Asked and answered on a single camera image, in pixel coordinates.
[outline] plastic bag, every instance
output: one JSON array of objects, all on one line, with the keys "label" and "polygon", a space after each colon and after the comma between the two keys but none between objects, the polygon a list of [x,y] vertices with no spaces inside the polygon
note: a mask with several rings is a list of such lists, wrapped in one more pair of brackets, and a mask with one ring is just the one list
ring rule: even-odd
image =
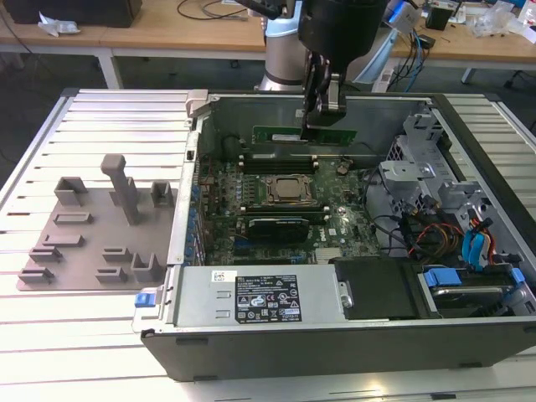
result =
[{"label": "plastic bag", "polygon": [[530,27],[536,25],[536,0],[527,0],[518,19],[523,25]]},{"label": "plastic bag", "polygon": [[499,33],[507,34],[508,23],[514,18],[514,15],[510,13],[512,8],[513,4],[498,1],[483,15],[470,21],[469,28],[477,38]]},{"label": "plastic bag", "polygon": [[39,13],[41,22],[37,25],[48,34],[59,37],[59,34],[77,34],[80,32],[76,22],[74,21],[59,21],[58,19],[52,19],[45,17],[42,13]]}]

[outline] motherboard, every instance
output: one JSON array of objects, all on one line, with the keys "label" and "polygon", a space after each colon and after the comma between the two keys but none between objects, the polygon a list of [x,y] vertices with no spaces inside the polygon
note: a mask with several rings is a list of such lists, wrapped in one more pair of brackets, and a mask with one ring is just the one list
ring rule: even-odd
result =
[{"label": "motherboard", "polygon": [[378,255],[361,204],[369,171],[352,165],[319,159],[311,174],[291,168],[288,174],[248,174],[242,164],[201,158],[205,265],[327,264]]}]

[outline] warning label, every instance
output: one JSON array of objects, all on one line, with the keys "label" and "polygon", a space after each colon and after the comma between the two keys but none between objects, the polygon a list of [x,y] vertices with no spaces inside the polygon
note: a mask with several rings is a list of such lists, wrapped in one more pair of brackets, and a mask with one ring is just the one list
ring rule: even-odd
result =
[{"label": "warning label", "polygon": [[296,275],[236,276],[235,319],[240,324],[302,319]]}]

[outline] blue cable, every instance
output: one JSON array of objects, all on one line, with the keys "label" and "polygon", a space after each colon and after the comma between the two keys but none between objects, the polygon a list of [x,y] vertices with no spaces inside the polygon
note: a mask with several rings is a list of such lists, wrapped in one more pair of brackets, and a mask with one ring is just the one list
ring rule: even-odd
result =
[{"label": "blue cable", "polygon": [[417,75],[420,73],[420,70],[422,70],[422,46],[420,45],[420,39],[417,32],[414,30],[413,35],[415,36],[415,40],[417,41],[417,67],[413,70],[413,75],[411,76],[410,82],[408,83],[408,86],[404,90],[404,92],[408,92],[411,88],[411,86],[415,83],[415,80],[417,79]]}]

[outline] screw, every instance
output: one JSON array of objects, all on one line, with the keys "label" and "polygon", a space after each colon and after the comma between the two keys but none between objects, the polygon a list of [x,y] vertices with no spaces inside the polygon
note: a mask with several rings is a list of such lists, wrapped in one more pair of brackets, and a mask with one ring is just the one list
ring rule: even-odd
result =
[{"label": "screw", "polygon": [[341,303],[343,304],[344,308],[350,308],[353,305],[352,299],[348,295],[341,296]]}]

